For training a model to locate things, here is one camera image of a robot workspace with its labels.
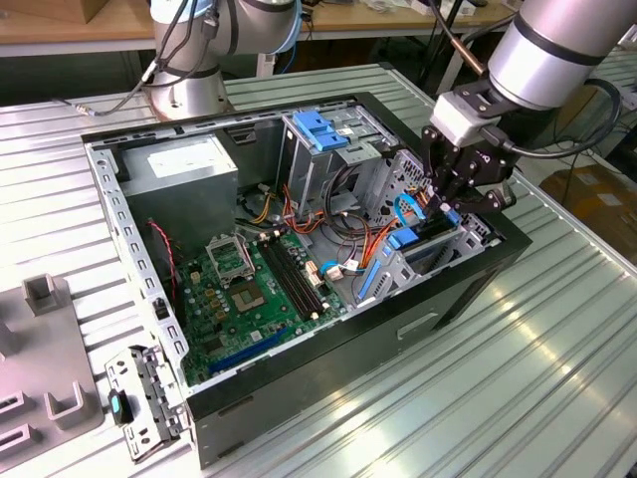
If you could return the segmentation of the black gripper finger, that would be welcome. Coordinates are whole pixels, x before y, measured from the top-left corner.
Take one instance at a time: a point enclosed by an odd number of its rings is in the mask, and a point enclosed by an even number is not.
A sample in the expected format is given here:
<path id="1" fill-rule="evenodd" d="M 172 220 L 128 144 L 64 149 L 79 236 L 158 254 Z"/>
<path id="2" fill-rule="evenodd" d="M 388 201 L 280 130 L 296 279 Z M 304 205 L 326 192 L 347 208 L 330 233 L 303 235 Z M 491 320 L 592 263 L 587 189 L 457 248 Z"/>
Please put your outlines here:
<path id="1" fill-rule="evenodd" d="M 437 210 L 448 197 L 451 182 L 451 142 L 435 126 L 422 129 L 422 161 L 426 176 L 430 179 L 427 192 L 429 210 Z"/>
<path id="2" fill-rule="evenodd" d="M 502 209 L 502 194 L 495 189 L 480 193 L 475 188 L 469 188 L 448 199 L 447 203 L 461 215 L 491 213 Z"/>

